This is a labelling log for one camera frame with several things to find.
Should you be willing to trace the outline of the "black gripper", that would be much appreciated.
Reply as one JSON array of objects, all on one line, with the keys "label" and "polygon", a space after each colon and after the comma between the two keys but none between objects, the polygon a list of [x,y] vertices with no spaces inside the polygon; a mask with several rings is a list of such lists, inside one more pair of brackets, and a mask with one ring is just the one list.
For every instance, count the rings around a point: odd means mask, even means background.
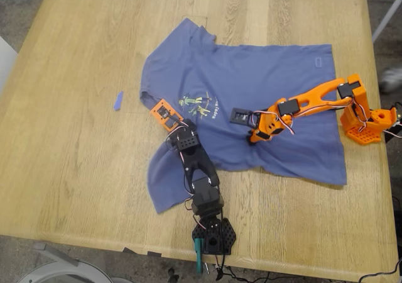
[{"label": "black gripper", "polygon": [[184,119],[166,138],[169,150],[184,150],[200,145],[197,126],[190,119]]}]

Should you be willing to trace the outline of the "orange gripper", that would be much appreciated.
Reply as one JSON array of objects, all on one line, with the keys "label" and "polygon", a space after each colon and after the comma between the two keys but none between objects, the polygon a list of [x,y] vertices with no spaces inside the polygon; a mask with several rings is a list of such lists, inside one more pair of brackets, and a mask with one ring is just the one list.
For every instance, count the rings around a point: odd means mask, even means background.
[{"label": "orange gripper", "polygon": [[256,130],[248,132],[248,143],[254,145],[257,142],[270,141],[270,135],[278,135],[283,130],[288,130],[294,135],[293,116],[299,111],[300,105],[296,99],[279,99],[268,109],[256,111],[258,125]]}]

